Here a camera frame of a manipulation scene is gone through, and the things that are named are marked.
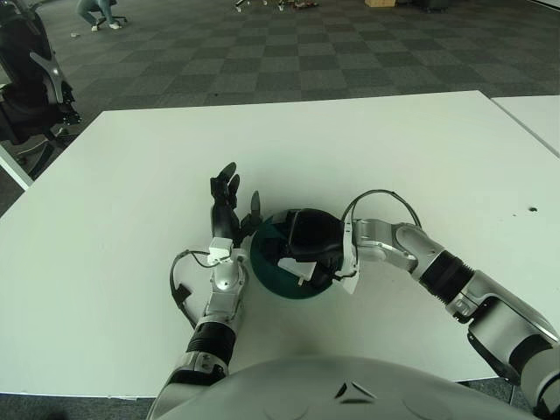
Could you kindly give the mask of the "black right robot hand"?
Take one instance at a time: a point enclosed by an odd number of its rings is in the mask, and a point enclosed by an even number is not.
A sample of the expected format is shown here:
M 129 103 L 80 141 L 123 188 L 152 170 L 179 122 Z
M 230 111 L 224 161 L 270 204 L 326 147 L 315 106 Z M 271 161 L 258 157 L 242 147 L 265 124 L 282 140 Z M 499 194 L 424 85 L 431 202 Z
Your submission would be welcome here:
M 343 263 L 342 221 L 318 209 L 290 209 L 271 217 L 274 237 L 264 240 L 263 254 L 276 267 L 283 259 L 311 263 L 311 278 L 303 286 L 311 292 L 328 289 Z

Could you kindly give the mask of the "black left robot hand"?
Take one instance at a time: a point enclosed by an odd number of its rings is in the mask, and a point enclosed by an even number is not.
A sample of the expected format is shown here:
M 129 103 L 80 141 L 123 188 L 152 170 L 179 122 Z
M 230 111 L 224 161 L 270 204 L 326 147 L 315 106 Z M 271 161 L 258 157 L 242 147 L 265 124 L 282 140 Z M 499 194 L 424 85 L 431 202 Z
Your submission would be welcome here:
M 263 223 L 261 201 L 258 191 L 254 191 L 250 201 L 250 211 L 239 220 L 237 207 L 237 191 L 241 183 L 236 174 L 236 163 L 231 162 L 220 173 L 210 178 L 210 190 L 213 197 L 211 207 L 211 230 L 213 237 L 230 239 L 235 248 L 242 245 L 246 237 L 253 235 Z

